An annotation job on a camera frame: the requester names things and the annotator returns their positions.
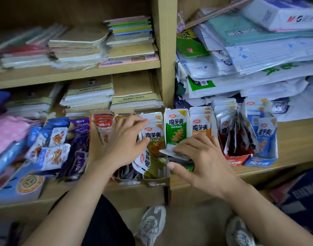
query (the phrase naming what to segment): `leg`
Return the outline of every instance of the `leg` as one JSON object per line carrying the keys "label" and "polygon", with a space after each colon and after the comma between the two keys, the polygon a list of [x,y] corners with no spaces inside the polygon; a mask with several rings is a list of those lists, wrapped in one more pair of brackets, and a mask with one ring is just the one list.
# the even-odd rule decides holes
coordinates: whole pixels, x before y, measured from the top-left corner
{"label": "leg", "polygon": [[[65,195],[66,193],[56,201],[51,210]],[[104,195],[98,201],[81,245],[135,245],[132,232]]]}

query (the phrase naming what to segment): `gray sneaker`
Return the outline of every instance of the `gray sneaker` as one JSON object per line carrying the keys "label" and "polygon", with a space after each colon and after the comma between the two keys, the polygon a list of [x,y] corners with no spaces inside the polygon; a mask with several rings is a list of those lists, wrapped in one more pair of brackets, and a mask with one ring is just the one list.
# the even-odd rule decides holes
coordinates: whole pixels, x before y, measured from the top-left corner
{"label": "gray sneaker", "polygon": [[165,223],[166,208],[163,205],[152,206],[143,215],[136,236],[145,246],[153,246]]}

